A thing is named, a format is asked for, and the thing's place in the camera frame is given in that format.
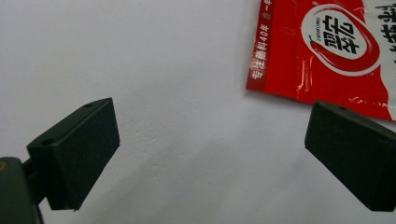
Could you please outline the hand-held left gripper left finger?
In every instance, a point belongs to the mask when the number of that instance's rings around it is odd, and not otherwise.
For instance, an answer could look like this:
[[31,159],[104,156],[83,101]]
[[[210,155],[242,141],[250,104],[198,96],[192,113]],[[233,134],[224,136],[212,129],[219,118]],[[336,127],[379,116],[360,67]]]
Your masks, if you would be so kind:
[[119,146],[113,100],[80,107],[27,146],[34,202],[46,199],[53,210],[78,210]]

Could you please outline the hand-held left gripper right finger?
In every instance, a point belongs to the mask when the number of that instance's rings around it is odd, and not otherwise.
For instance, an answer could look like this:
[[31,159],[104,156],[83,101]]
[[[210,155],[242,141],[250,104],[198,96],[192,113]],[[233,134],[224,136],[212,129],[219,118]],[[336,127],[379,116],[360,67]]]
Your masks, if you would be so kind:
[[304,145],[368,209],[396,210],[396,132],[340,105],[316,102]]

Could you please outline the red seasoning packet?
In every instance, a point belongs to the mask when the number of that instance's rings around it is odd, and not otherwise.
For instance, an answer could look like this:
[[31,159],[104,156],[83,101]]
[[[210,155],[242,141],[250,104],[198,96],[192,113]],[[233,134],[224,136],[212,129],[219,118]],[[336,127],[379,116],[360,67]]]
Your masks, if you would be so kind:
[[247,88],[396,121],[396,0],[262,0]]

